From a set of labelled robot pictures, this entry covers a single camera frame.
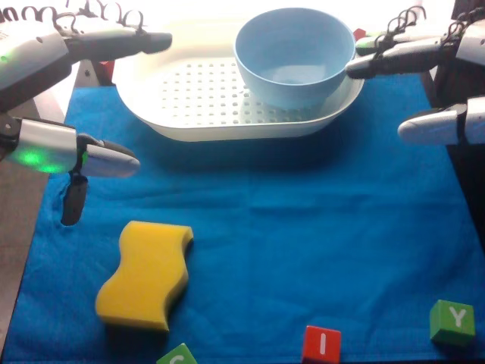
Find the white tray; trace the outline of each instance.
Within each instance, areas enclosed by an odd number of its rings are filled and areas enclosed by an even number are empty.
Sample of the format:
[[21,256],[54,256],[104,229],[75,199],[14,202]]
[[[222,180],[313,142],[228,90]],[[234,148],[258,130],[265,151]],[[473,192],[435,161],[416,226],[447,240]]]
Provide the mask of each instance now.
[[189,142],[300,137],[327,126],[361,91],[346,78],[323,105],[281,110],[257,100],[244,84],[233,41],[245,20],[169,24],[166,52],[117,60],[113,81],[124,104],[160,134]]

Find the blue tablecloth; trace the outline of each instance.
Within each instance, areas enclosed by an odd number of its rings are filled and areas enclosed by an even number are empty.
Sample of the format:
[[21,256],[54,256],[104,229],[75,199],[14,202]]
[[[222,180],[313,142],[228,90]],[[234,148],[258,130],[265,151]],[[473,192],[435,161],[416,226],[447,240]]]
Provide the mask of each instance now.
[[[78,89],[67,122],[131,148],[142,169],[92,178],[73,227],[60,222],[67,176],[51,177],[5,364],[153,364],[182,342],[199,364],[297,363],[306,325],[340,330],[343,361],[485,356],[485,260],[446,150],[396,134],[428,107],[417,77],[380,78],[308,137],[181,143],[138,121],[116,89]],[[168,339],[95,315],[130,220],[194,230]],[[430,342],[438,299],[474,305],[474,347]]]

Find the sponge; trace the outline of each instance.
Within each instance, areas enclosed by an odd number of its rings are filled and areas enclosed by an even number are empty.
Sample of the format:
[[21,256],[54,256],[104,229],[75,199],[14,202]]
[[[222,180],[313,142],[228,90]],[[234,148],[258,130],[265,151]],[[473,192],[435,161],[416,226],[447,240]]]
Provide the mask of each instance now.
[[172,303],[188,283],[187,226],[131,221],[120,236],[120,266],[102,286],[96,313],[108,324],[168,331]]

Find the red cube with letter i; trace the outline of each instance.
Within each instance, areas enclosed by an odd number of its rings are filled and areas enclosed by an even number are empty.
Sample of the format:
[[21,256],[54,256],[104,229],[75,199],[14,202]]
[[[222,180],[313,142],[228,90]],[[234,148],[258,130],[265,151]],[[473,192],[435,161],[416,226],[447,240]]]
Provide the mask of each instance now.
[[302,364],[335,364],[340,362],[340,331],[307,326]]

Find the white plastic basket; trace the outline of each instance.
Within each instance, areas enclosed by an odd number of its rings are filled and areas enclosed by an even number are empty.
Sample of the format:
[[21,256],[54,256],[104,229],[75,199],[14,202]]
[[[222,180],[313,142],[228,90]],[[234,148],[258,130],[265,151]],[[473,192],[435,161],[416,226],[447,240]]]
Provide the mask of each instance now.
[[244,20],[169,24],[174,41],[155,55],[117,60],[113,81],[124,104],[160,134],[189,142],[299,137],[328,125],[361,91],[346,78],[323,105],[281,110],[256,99],[239,75],[233,41]]

